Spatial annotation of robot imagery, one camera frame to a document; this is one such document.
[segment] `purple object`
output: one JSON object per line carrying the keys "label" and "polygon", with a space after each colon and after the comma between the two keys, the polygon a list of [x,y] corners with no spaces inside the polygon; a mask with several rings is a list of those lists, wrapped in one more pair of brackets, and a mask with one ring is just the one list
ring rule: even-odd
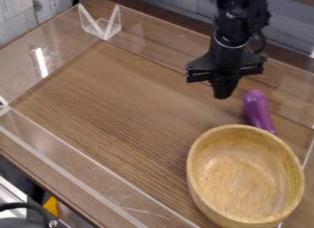
{"label": "purple object", "polygon": [[276,134],[270,116],[268,99],[262,91],[252,90],[247,92],[244,95],[244,109],[251,125]]}

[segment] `bowl rim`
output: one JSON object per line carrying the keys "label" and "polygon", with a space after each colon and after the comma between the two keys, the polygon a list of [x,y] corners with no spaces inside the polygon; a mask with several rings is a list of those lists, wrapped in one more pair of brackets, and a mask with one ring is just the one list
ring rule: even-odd
{"label": "bowl rim", "polygon": [[[287,153],[288,153],[288,155],[291,157],[291,160],[292,160],[292,162],[294,162],[294,164],[297,166],[297,170],[298,170],[298,176],[299,176],[299,180],[301,180],[301,182],[299,182],[301,187],[299,187],[299,189],[297,191],[297,195],[295,195],[295,198],[294,198],[291,204],[287,206],[287,208],[280,213],[275,213],[274,215],[264,216],[264,217],[262,217],[259,219],[247,219],[247,218],[242,218],[242,217],[235,216],[235,215],[226,216],[224,214],[222,214],[219,211],[216,211],[211,207],[211,205],[202,198],[202,195],[200,195],[199,191],[196,190],[196,180],[191,176],[191,168],[192,168],[192,161],[191,161],[191,159],[192,159],[192,155],[196,153],[198,146],[199,146],[200,142],[203,141],[203,139],[207,138],[207,136],[211,135],[212,133],[215,133],[218,131],[223,131],[226,129],[247,129],[247,130],[252,130],[252,131],[256,131],[256,132],[262,133],[263,135],[270,137],[272,140],[275,140],[283,146],[284,150],[287,151]],[[305,179],[303,167],[301,165],[299,159],[298,159],[298,157],[297,157],[291,147],[272,133],[270,133],[268,131],[264,131],[264,130],[256,128],[256,127],[251,127],[251,126],[240,125],[240,124],[230,124],[230,125],[223,125],[223,126],[212,128],[211,130],[206,131],[200,135],[200,137],[196,139],[196,141],[192,143],[192,146],[190,148],[190,152],[188,152],[188,155],[187,155],[187,180],[188,180],[190,186],[192,187],[195,193],[198,194],[199,199],[202,200],[202,203],[206,204],[206,206],[218,215],[220,215],[222,217],[224,217],[224,218],[227,218],[230,220],[234,220],[236,222],[250,223],[250,224],[263,224],[263,223],[271,223],[271,222],[278,222],[278,221],[283,220],[291,214],[294,209],[297,208],[297,206],[298,206],[298,204],[301,202],[301,199],[303,197],[305,187],[306,187],[306,179]]]}

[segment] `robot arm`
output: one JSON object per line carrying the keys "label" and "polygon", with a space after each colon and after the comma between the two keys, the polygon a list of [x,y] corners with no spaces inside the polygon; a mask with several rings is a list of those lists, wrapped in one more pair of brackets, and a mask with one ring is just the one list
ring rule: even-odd
{"label": "robot arm", "polygon": [[[215,98],[227,98],[244,75],[260,74],[266,55],[262,28],[268,24],[266,0],[216,0],[218,15],[210,51],[187,64],[187,82],[210,81]],[[247,47],[258,36],[260,47]]]}

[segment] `wooden bowl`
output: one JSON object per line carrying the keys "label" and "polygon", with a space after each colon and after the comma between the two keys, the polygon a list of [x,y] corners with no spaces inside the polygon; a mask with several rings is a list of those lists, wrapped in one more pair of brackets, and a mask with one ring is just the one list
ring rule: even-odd
{"label": "wooden bowl", "polygon": [[290,146],[255,127],[227,125],[191,146],[187,183],[203,214],[230,228],[275,227],[305,193],[305,174]]}

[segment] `wooden table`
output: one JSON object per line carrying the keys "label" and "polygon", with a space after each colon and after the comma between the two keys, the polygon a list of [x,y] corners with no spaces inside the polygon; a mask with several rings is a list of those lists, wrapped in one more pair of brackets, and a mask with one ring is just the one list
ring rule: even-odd
{"label": "wooden table", "polygon": [[[132,0],[112,1],[207,32],[202,22],[168,14],[162,9],[156,11]],[[85,0],[84,4],[97,17],[113,7],[108,0]],[[196,225],[216,227],[199,212],[188,195],[188,148],[198,136],[215,126],[247,124],[242,97],[247,90],[260,89],[270,98],[278,136],[303,162],[313,146],[314,76],[307,73],[314,71],[313,61],[270,46],[272,59],[266,64],[264,74],[244,78],[232,97],[220,101],[212,98],[207,84],[186,83],[182,66],[184,59],[194,58],[194,52],[206,51],[208,43],[187,48],[184,44],[175,44],[175,32],[168,31],[167,23],[158,27],[159,31],[147,35],[150,50],[144,52],[155,55],[163,51],[160,59],[168,58],[172,68],[99,40],[12,107],[79,149],[79,153],[69,153],[53,146],[51,157],[57,158],[72,176],[91,181],[96,193],[101,193],[108,181],[101,180],[97,167],[83,160],[83,155],[107,166]],[[160,45],[151,39],[162,35],[164,43]],[[29,132],[29,137],[36,138],[37,134]],[[4,134],[0,139],[1,155],[93,225],[132,227],[103,207],[85,192],[87,188],[73,183],[75,177],[72,180],[64,177]],[[306,166],[306,196],[284,228],[314,226],[313,157]]]}

